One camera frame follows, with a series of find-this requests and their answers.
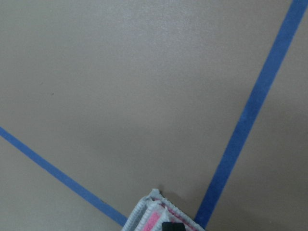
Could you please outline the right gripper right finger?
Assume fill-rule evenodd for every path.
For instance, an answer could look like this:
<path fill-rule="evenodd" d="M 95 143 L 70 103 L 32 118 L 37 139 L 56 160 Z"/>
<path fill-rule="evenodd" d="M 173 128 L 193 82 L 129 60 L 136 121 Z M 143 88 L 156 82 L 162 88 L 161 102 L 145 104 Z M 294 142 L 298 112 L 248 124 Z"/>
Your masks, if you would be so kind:
<path fill-rule="evenodd" d="M 173 223 L 173 231 L 186 231 L 183 223 Z"/>

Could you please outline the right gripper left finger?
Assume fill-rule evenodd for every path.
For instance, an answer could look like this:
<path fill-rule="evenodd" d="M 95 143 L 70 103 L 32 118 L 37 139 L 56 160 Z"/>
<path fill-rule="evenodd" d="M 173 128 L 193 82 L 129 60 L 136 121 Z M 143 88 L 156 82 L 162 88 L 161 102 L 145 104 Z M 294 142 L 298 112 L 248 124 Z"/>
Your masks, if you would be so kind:
<path fill-rule="evenodd" d="M 172 222 L 163 222 L 162 223 L 162 231 L 173 231 L 173 223 Z"/>

